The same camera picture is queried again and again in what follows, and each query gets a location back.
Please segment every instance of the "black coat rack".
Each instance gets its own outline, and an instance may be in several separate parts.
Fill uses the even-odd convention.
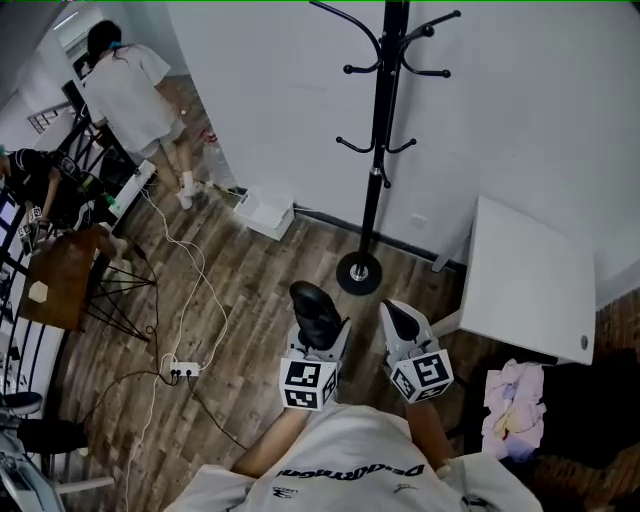
[[[371,242],[371,235],[373,234],[373,225],[376,219],[381,186],[384,184],[384,188],[391,188],[391,182],[387,179],[384,170],[384,154],[385,152],[393,154],[400,153],[408,147],[415,145],[417,142],[416,139],[411,139],[397,149],[391,149],[389,147],[393,114],[396,106],[396,95],[398,93],[400,67],[404,66],[415,75],[449,78],[451,73],[447,69],[443,69],[442,71],[419,71],[414,69],[405,60],[405,52],[409,45],[416,39],[432,37],[435,33],[433,27],[439,23],[459,17],[460,11],[453,11],[451,14],[424,23],[413,32],[407,34],[409,2],[406,0],[387,0],[384,9],[382,37],[376,40],[372,32],[354,17],[320,2],[314,1],[310,3],[340,16],[360,28],[373,44],[377,56],[376,62],[367,68],[351,66],[350,64],[347,64],[343,68],[347,74],[378,72],[373,108],[371,144],[368,148],[363,149],[354,146],[342,137],[336,138],[336,142],[344,144],[349,149],[357,151],[358,153],[369,153],[373,151],[373,165],[369,171],[367,198],[364,207],[364,217],[362,219],[362,230],[360,232],[360,247],[357,252],[352,252],[344,256],[340,260],[340,263],[338,263],[336,270],[338,283],[347,293],[352,295],[367,295],[378,288],[382,281],[382,268],[378,260],[369,253],[369,243]]]

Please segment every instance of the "person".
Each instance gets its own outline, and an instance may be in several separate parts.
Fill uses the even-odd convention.
[[[84,90],[91,120],[97,127],[108,124],[124,149],[154,164],[161,182],[188,210],[200,189],[193,179],[189,137],[180,119],[181,96],[165,80],[170,66],[146,46],[123,46],[120,28],[109,20],[89,31],[87,51],[92,71]],[[184,188],[163,144],[173,145]]]
[[[73,228],[87,199],[78,192],[75,181],[63,179],[49,153],[19,149],[7,154],[2,145],[0,188],[27,209],[27,216],[35,206],[39,207],[42,212],[39,223],[45,229],[50,224],[58,229]],[[127,241],[111,235],[105,225],[95,224],[91,229],[98,231],[98,250],[111,260],[113,269],[131,274],[131,262],[126,259]]]
[[[454,457],[429,402],[406,420],[329,402],[285,409],[231,470],[205,465],[166,512],[541,512],[495,458]]]

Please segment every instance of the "logo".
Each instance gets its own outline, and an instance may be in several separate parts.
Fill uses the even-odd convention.
[[[393,491],[393,494],[398,494],[400,491],[404,490],[404,489],[413,489],[415,491],[418,490],[417,487],[414,487],[413,485],[409,485],[409,484],[398,484],[398,487],[396,487],[396,490]]]
[[[291,499],[292,498],[291,495],[298,492],[295,489],[287,489],[286,487],[274,487],[272,490],[273,490],[273,495],[276,498],[284,498],[284,499]]]

